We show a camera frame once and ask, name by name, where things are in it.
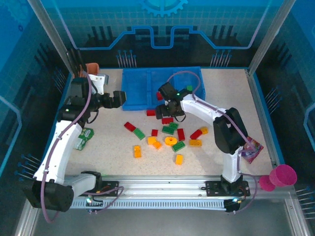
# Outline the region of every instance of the green lego brick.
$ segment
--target green lego brick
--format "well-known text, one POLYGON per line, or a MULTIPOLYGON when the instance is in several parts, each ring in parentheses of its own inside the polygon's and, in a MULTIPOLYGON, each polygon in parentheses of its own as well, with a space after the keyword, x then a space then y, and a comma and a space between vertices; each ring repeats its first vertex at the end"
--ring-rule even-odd
POLYGON ((133 133, 140 139, 140 140, 143 140, 144 137, 145 137, 145 134, 142 133, 142 131, 138 128, 136 128, 133 133))
POLYGON ((188 85, 186 89, 187 89, 188 91, 192 91, 192 86, 191 86, 191 85, 188 85))
POLYGON ((168 127, 168 126, 163 126, 162 132, 166 134, 174 134, 175 129, 168 127))
POLYGON ((170 122, 170 124, 168 125, 168 127, 177 130, 178 124, 176 124, 176 123, 174 123, 174 122, 170 122))
POLYGON ((177 152, 179 151, 180 149, 184 148, 185 147, 185 144, 183 141, 180 141, 179 143, 175 144, 172 149, 174 152, 177 152))

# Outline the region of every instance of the metal post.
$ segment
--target metal post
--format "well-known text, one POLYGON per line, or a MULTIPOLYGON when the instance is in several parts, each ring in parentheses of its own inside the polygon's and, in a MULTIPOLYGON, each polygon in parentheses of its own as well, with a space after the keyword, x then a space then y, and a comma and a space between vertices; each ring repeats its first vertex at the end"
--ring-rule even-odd
POLYGON ((285 0, 280 6, 276 16, 274 17, 269 29, 266 32, 265 37, 262 39, 257 52, 255 53, 252 61, 249 65, 249 74, 253 75, 257 70, 259 64, 264 58, 266 52, 268 51, 272 41, 278 34, 280 27, 284 23, 286 17, 288 16, 291 8, 293 7, 296 0, 285 0))
POLYGON ((66 65, 68 71, 72 73, 70 64, 67 60, 66 52, 67 49, 63 44, 60 35, 58 34, 53 22, 49 18, 47 11, 45 10, 43 4, 40 0, 28 0, 29 4, 31 5, 35 15, 37 16, 39 22, 45 29, 48 37, 52 41, 54 47, 56 48, 58 54, 60 55, 61 59, 63 60, 64 64, 66 65))

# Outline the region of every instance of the red lego brick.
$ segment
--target red lego brick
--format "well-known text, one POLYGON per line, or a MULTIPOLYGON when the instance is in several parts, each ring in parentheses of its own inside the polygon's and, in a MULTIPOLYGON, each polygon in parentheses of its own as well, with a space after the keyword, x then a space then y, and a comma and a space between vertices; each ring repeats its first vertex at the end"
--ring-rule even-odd
POLYGON ((177 134, 178 134, 178 141, 185 140, 184 129, 177 129, 177 134))
POLYGON ((152 130, 152 133, 151 133, 151 136, 158 136, 158 130, 157 129, 153 129, 152 130))
POLYGON ((130 132, 133 132, 136 127, 134 127, 132 124, 130 124, 129 122, 127 122, 126 124, 124 124, 124 127, 126 127, 127 130, 129 130, 130 132))
POLYGON ((162 94, 160 92, 157 92, 157 100, 158 101, 163 100, 162 94))
POLYGON ((197 129, 197 130, 190 136, 190 139, 198 139, 200 135, 202 135, 202 131, 201 131, 200 129, 197 129))
POLYGON ((169 117, 169 118, 162 118, 162 124, 169 124, 170 122, 173 122, 174 118, 169 117))
POLYGON ((156 115, 156 111, 155 110, 147 110, 147 116, 148 117, 153 117, 156 115))

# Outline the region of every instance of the yellow lego brick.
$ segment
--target yellow lego brick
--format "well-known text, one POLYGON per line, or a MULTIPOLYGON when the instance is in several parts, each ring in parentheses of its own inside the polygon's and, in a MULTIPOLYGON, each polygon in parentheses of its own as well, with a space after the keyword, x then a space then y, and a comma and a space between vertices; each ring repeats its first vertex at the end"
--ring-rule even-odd
POLYGON ((148 137, 148 145, 152 145, 157 141, 156 137, 148 137))
POLYGON ((159 142, 159 141, 156 141, 153 146, 156 148, 156 149, 160 149, 162 144, 159 142))
POLYGON ((200 139, 190 139, 189 140, 189 145, 194 146, 194 147, 201 147, 202 146, 202 141, 200 139))
POLYGON ((202 131, 202 134, 207 134, 208 131, 208 127, 201 127, 200 130, 202 131))
POLYGON ((175 164, 176 164, 176 165, 182 165, 183 161, 184 161, 184 156, 177 154, 177 155, 176 155, 175 164))
POLYGON ((168 146, 173 146, 177 144, 177 139, 175 137, 166 137, 165 138, 165 144, 168 146))
POLYGON ((134 146, 133 147, 133 153, 135 158, 141 157, 141 147, 140 146, 134 146))

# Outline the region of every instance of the speckled countertop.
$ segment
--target speckled countertop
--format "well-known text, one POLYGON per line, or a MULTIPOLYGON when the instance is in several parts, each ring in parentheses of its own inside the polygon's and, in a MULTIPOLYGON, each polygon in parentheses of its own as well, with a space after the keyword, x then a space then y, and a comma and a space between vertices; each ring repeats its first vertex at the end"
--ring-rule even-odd
MULTIPOLYGON (((206 89, 206 101, 222 108, 235 107, 241 114, 248 134, 265 147, 259 156, 248 164, 241 161, 243 173, 266 175, 272 170, 266 142, 258 120, 250 87, 243 69, 202 69, 206 89)), ((107 92, 121 89, 122 70, 106 69, 101 73, 109 75, 107 92)), ((221 175, 223 153, 214 141, 213 128, 195 117, 187 114, 179 128, 185 131, 186 147, 177 152, 184 156, 182 166, 175 165, 175 156, 171 147, 166 146, 167 134, 161 132, 161 120, 147 117, 145 111, 124 112, 119 109, 100 109, 96 121, 86 127, 94 129, 93 138, 82 151, 73 150, 66 174, 77 175, 81 171, 98 171, 103 175, 221 175), (139 140, 129 132, 124 124, 129 121, 140 128, 146 138, 139 140), (189 147, 189 136, 202 126, 209 127, 209 134, 202 135, 203 145, 189 147), (158 129, 157 140, 163 143, 160 150, 147 145, 147 137, 152 129, 158 129), (133 157, 133 146, 140 145, 142 158, 133 157)))

